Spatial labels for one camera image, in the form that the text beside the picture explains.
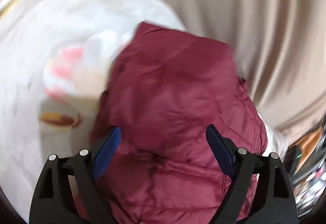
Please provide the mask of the maroon quilted puffer jacket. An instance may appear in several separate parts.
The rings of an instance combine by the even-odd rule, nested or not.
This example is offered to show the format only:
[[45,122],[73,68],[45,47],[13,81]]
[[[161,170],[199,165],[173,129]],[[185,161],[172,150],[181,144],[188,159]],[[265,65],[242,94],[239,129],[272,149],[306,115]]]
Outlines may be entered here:
[[225,197],[206,140],[213,124],[238,147],[262,154],[263,121],[237,76],[227,44],[141,23],[102,93],[90,141],[111,126],[122,139],[98,191],[119,223],[208,223]]

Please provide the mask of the orange-brown hanging garment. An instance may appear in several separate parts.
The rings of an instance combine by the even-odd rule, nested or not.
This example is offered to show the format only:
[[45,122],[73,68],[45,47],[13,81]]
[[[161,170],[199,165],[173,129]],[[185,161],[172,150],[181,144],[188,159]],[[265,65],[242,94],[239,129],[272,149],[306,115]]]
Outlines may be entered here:
[[302,155],[309,156],[316,146],[318,145],[323,134],[322,128],[318,128],[314,131],[309,132],[307,135],[300,138],[293,145],[298,146],[302,152]]

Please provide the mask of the white floral fleece blanket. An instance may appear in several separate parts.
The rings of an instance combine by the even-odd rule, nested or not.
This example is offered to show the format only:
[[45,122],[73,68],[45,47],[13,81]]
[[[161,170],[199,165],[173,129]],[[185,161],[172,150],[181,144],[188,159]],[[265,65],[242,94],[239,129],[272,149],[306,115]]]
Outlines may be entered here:
[[208,38],[164,0],[19,0],[1,18],[1,187],[24,220],[47,157],[93,145],[114,63],[143,22]]

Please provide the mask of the beige draped curtain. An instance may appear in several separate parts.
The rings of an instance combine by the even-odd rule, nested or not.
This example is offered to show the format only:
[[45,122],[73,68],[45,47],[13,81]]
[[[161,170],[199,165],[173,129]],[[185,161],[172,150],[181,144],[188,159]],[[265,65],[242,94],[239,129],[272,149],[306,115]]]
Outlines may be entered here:
[[266,124],[297,137],[325,114],[325,0],[164,0],[186,29],[234,49]]

